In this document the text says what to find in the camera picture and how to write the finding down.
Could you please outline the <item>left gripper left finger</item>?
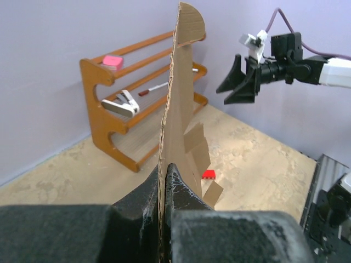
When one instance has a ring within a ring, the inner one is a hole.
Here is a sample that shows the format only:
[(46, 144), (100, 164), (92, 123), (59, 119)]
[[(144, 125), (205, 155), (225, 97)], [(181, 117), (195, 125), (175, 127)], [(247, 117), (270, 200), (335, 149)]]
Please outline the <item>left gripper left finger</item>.
[(1, 262), (158, 262), (157, 169), (111, 205), (2, 206)]

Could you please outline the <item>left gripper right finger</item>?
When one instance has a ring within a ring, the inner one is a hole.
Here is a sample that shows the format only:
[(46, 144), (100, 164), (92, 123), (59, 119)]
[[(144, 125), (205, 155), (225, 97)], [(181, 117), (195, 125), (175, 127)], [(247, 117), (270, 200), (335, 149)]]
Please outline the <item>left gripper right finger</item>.
[(297, 221), (283, 211), (215, 211), (166, 175), (165, 262), (314, 262)]

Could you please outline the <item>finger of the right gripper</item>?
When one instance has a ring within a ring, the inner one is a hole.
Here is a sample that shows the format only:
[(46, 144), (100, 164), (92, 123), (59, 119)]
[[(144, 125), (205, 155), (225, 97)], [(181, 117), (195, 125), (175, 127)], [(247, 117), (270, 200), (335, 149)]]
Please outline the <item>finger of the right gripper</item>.
[(236, 54), (232, 68), (228, 75), (216, 89), (216, 93), (224, 93), (234, 90), (239, 84), (241, 84), (246, 77), (246, 74), (241, 71), (241, 55)]
[(224, 104), (249, 104), (254, 103), (256, 96), (256, 72), (252, 71), (246, 75), (244, 81), (239, 84), (224, 99)]

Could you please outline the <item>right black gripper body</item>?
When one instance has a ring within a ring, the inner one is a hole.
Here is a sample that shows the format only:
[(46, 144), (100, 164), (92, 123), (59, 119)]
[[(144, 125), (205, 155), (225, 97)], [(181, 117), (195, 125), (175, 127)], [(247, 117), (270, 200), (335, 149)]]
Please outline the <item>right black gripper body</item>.
[(246, 75), (254, 95), (257, 95), (262, 84), (269, 84), (285, 79), (287, 66), (278, 61), (258, 63), (254, 58), (246, 57)]

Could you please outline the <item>brown cardboard box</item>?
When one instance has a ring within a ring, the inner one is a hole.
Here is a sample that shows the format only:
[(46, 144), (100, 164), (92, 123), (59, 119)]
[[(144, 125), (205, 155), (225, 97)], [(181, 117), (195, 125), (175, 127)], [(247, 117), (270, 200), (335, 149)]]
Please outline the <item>brown cardboard box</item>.
[(168, 229), (172, 227), (166, 214), (167, 169), (174, 164), (185, 188), (191, 190), (205, 206), (213, 209), (223, 188), (212, 181), (202, 193), (201, 178), (211, 160), (202, 123), (188, 129), (194, 115), (194, 73), (192, 44), (206, 35), (200, 12), (184, 2), (178, 4), (173, 34), (166, 106), (161, 121), (158, 150), (158, 252), (160, 262), (169, 262)]

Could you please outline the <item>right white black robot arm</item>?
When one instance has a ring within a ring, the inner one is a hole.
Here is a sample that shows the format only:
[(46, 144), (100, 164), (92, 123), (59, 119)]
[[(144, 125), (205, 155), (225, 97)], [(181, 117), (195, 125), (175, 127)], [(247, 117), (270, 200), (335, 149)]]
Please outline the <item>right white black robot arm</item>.
[(224, 104), (250, 104), (255, 101), (261, 85), (278, 81), (293, 81), (313, 85), (350, 88), (350, 61), (335, 55), (315, 55), (303, 58), (301, 34), (288, 33), (271, 37), (271, 57), (263, 50), (267, 33), (244, 34), (240, 43), (249, 49), (245, 57), (246, 71), (241, 70), (241, 55), (237, 54), (231, 70), (217, 88), (217, 93), (229, 92)]

